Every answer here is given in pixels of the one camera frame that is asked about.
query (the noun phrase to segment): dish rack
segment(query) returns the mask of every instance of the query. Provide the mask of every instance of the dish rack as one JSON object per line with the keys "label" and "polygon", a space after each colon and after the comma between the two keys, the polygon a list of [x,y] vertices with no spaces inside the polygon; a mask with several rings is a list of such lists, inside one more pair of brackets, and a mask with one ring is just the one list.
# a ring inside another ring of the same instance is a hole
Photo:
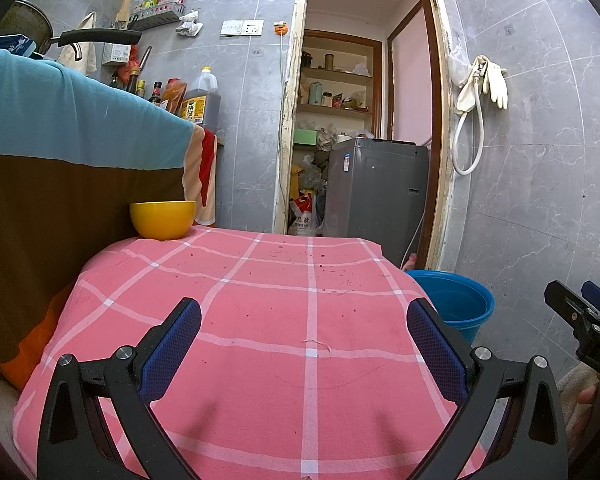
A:
{"label": "dish rack", "polygon": [[130,23],[133,23],[133,30],[147,30],[148,28],[158,27],[159,25],[179,22],[180,16],[183,16],[184,13],[184,4],[169,2],[134,12],[131,15]]}

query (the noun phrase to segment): yellow bowl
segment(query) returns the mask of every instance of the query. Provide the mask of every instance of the yellow bowl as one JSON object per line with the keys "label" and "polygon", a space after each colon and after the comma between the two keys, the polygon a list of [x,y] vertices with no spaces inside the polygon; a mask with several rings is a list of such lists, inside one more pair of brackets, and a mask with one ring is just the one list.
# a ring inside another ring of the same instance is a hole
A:
{"label": "yellow bowl", "polygon": [[177,240],[192,226],[196,217],[196,203],[191,200],[139,202],[129,205],[129,213],[142,238]]}

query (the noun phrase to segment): shower hose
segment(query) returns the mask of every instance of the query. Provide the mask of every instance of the shower hose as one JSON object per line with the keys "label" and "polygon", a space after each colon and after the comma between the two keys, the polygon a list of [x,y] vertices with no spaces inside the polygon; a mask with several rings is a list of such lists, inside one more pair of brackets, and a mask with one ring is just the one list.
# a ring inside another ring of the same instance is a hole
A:
{"label": "shower hose", "polygon": [[480,157],[482,156],[482,149],[484,147],[484,120],[482,118],[482,106],[480,104],[480,89],[478,85],[480,83],[480,74],[479,72],[474,73],[474,98],[475,98],[475,109],[478,113],[478,123],[480,124],[480,138],[478,141],[478,152],[475,155],[475,159],[472,164],[466,169],[462,170],[460,165],[458,164],[458,139],[460,137],[460,130],[462,130],[462,126],[464,125],[464,121],[466,120],[466,116],[469,112],[464,112],[458,121],[458,127],[456,128],[456,132],[454,133],[454,139],[451,143],[451,162],[454,165],[454,170],[458,174],[468,175],[473,170],[475,170],[476,166],[478,166],[478,162],[480,162]]}

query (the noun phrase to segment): pink checkered tablecloth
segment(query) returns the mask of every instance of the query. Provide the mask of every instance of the pink checkered tablecloth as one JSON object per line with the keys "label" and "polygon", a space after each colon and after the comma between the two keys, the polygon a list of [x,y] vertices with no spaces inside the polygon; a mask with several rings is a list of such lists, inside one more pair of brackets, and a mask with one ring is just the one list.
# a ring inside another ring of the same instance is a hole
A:
{"label": "pink checkered tablecloth", "polygon": [[[16,406],[16,447],[35,471],[60,355],[106,358],[191,297],[202,328],[152,409],[203,479],[404,480],[456,408],[406,329],[423,295],[358,238],[196,226],[181,240],[124,240],[82,270]],[[142,473],[110,400],[102,406],[126,465]],[[483,459],[477,449],[464,473]]]}

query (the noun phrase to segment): blue bucket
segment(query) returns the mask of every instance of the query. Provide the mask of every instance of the blue bucket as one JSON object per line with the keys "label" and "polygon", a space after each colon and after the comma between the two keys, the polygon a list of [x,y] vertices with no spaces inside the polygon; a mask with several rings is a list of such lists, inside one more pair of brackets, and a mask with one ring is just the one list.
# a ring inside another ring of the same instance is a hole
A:
{"label": "blue bucket", "polygon": [[444,322],[473,343],[480,326],[493,314],[493,294],[480,283],[452,272],[408,270],[407,274],[427,293]]}

